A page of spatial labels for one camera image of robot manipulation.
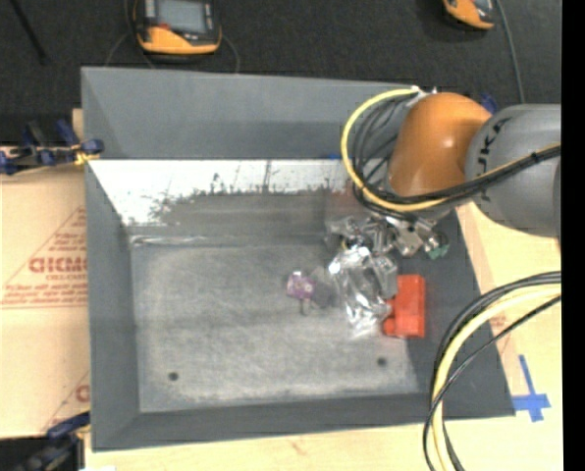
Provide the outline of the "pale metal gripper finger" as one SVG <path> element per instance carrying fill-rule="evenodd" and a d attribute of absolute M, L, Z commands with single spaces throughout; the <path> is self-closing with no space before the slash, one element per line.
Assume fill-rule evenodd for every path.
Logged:
<path fill-rule="evenodd" d="M 394 249 L 393 243 L 382 236 L 357 236 L 348 241 L 350 249 L 366 248 L 372 255 L 388 255 Z"/>
<path fill-rule="evenodd" d="M 378 236 L 387 232 L 390 225 L 380 217 L 365 217 L 346 219 L 346 231 L 349 236 Z"/>

